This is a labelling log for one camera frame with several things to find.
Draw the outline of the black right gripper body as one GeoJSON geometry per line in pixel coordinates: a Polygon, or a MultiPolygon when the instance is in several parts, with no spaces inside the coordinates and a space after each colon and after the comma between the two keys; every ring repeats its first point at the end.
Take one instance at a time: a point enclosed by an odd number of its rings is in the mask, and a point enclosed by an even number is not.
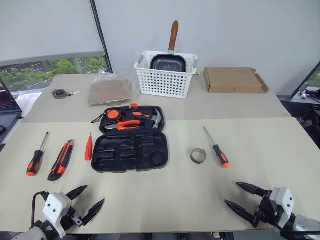
{"type": "Polygon", "coordinates": [[[270,191],[272,192],[262,197],[254,216],[259,222],[283,228],[287,224],[287,209],[285,208],[287,189],[273,189],[270,191]]]}

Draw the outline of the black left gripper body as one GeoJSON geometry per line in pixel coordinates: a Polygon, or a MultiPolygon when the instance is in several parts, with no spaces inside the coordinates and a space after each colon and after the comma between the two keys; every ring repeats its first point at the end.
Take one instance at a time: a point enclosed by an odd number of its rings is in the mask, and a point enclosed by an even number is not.
{"type": "Polygon", "coordinates": [[[71,205],[67,206],[66,210],[63,210],[60,223],[65,231],[70,230],[74,226],[83,226],[82,219],[80,217],[77,217],[75,213],[76,210],[71,205]]]}

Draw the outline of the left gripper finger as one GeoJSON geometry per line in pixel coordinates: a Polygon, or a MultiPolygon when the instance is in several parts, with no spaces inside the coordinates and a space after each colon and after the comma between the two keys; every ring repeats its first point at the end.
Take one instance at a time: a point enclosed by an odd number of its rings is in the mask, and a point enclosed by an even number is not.
{"type": "Polygon", "coordinates": [[[89,209],[87,215],[85,215],[81,219],[83,226],[87,225],[98,214],[98,212],[102,208],[104,202],[105,202],[105,199],[102,199],[101,201],[96,203],[92,208],[89,209]]]}
{"type": "Polygon", "coordinates": [[[71,190],[69,193],[66,194],[66,196],[73,201],[76,199],[85,189],[87,188],[87,185],[79,186],[73,190],[71,190]]]}

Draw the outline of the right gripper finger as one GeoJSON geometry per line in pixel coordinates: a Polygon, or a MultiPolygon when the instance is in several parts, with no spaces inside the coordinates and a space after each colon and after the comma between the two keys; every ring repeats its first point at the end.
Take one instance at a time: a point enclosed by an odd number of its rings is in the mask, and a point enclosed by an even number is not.
{"type": "Polygon", "coordinates": [[[229,200],[224,200],[224,202],[227,204],[227,206],[238,216],[249,222],[251,225],[257,225],[259,223],[259,220],[249,212],[247,212],[243,207],[240,205],[229,201],[229,200]]]}
{"type": "Polygon", "coordinates": [[[252,195],[257,195],[260,197],[264,197],[267,196],[270,192],[272,192],[271,190],[267,190],[267,189],[262,189],[256,185],[250,184],[250,183],[245,183],[245,182],[236,182],[235,183],[238,187],[240,187],[241,189],[243,189],[244,191],[252,194],[252,195]]]}

